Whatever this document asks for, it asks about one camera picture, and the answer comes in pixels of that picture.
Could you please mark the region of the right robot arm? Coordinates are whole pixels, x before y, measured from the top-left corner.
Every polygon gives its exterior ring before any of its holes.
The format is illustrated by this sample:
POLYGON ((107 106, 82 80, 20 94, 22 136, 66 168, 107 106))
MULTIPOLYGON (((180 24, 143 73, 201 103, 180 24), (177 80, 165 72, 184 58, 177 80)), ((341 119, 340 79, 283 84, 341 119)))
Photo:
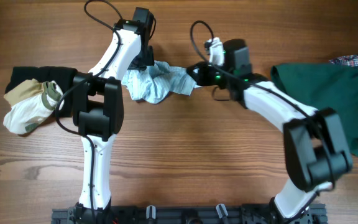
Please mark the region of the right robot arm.
POLYGON ((353 167, 339 115, 332 108, 318 110, 300 103, 254 73, 245 40, 221 42, 212 37, 204 47, 209 58, 187 69, 197 85, 226 89, 231 100, 283 134, 289 179, 259 215, 269 223, 291 223, 307 215, 312 201, 334 190, 353 167))

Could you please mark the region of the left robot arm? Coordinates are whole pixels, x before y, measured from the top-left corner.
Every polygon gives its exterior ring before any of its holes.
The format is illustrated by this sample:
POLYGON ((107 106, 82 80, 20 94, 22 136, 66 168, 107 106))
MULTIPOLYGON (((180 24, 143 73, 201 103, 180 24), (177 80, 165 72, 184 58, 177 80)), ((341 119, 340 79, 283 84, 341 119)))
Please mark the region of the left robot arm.
POLYGON ((112 223, 109 165, 116 134, 124 119, 121 80, 128 70, 154 64, 148 45, 154 15, 137 7, 131 20, 119 19, 100 61, 73 80, 73 123, 84 151, 83 188, 71 219, 77 223, 112 223))

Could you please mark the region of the light blue striped pants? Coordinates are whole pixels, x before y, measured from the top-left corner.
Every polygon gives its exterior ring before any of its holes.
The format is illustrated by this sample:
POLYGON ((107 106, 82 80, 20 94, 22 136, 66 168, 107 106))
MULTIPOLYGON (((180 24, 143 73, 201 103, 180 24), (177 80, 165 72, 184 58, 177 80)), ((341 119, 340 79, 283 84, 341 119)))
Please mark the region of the light blue striped pants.
POLYGON ((151 104, 160 103, 169 93, 190 96, 193 89, 200 88, 185 68, 161 61, 155 61, 154 66, 143 71, 128 70, 121 83, 129 90, 132 100, 151 104))

